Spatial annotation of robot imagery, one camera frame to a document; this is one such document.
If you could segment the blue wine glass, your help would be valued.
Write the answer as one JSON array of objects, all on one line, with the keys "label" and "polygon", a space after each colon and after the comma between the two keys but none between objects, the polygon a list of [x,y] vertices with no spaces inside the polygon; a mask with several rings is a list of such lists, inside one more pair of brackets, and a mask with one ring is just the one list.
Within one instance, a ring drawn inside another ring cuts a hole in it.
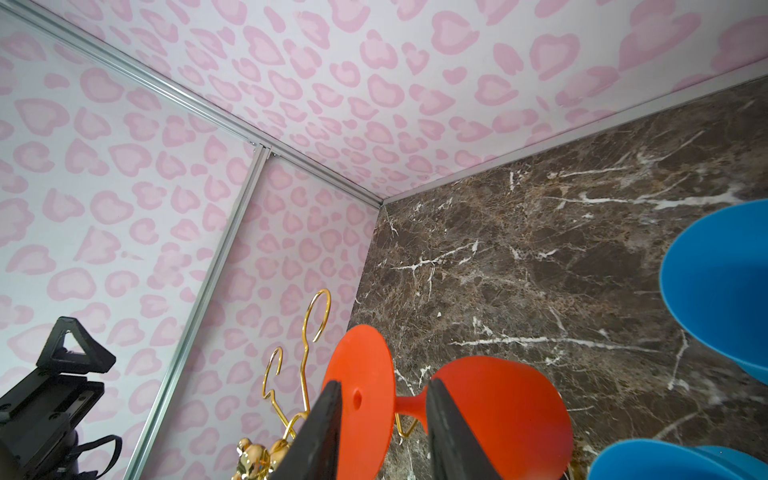
[{"label": "blue wine glass", "polygon": [[767,382],[767,201],[691,224],[662,261],[662,298],[678,324],[748,375]]},{"label": "blue wine glass", "polygon": [[722,446],[686,447],[651,439],[617,442],[589,467],[589,480],[765,479],[767,464]]}]

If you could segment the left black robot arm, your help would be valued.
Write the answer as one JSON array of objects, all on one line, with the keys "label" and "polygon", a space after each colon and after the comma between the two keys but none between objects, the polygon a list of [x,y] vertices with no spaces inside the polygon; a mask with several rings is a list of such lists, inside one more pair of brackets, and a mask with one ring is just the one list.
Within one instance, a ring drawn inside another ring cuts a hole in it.
[{"label": "left black robot arm", "polygon": [[[123,441],[106,435],[81,444],[80,422],[105,394],[102,382],[116,357],[92,338],[78,319],[61,316],[36,362],[36,368],[1,397],[1,477],[3,479],[99,479],[120,458]],[[101,471],[82,471],[80,456],[114,445]]]}]

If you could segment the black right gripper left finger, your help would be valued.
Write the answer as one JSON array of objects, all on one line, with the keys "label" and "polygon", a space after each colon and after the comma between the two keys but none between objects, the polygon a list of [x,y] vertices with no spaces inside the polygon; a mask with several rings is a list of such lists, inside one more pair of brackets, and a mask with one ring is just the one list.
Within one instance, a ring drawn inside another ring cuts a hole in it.
[{"label": "black right gripper left finger", "polygon": [[274,480],[335,480],[342,426],[342,386],[336,380],[324,387],[315,408],[277,469]]}]

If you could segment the aluminium enclosure frame strut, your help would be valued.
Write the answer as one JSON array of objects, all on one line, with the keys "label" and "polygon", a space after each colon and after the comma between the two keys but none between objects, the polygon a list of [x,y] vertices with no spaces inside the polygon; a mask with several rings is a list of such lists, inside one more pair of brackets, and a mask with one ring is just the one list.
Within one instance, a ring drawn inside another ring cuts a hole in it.
[{"label": "aluminium enclosure frame strut", "polygon": [[[81,442],[118,435],[121,479],[172,366],[240,190],[251,145],[1,18],[1,387],[31,372],[55,323],[77,318],[116,356]],[[346,330],[372,209],[273,160],[233,242],[143,475],[226,479],[243,437],[282,427],[260,396],[265,365],[300,358],[314,294],[332,295],[311,347],[317,395]]]}]

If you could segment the red wine glass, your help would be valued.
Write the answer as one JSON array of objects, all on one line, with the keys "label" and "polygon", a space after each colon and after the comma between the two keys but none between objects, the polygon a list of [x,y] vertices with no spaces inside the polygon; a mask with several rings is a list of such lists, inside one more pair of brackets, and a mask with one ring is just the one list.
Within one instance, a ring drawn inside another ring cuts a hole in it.
[{"label": "red wine glass", "polygon": [[[393,359],[373,327],[352,328],[341,339],[324,381],[341,387],[341,434],[337,476],[373,479],[386,457],[396,418],[414,418],[427,433],[437,415],[431,392],[395,392]],[[430,382],[451,400],[492,471],[502,479],[559,479],[573,452],[571,420],[562,396],[534,367],[510,360],[470,356],[441,367]]]}]

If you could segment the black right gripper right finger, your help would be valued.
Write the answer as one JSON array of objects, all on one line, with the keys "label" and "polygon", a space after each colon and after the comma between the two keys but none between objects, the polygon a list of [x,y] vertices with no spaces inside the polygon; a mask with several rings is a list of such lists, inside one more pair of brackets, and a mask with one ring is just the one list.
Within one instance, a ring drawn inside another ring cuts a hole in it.
[{"label": "black right gripper right finger", "polygon": [[499,480],[470,426],[440,379],[427,388],[426,417],[433,477],[437,480]]}]

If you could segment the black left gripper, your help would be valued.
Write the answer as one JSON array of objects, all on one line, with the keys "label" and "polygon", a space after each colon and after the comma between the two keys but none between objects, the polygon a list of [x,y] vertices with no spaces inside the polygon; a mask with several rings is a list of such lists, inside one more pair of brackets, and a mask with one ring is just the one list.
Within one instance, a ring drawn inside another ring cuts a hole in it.
[{"label": "black left gripper", "polygon": [[56,320],[36,362],[40,369],[1,398],[3,479],[97,477],[79,468],[86,446],[76,428],[104,395],[104,384],[83,375],[106,374],[115,364],[116,356],[78,319]]}]

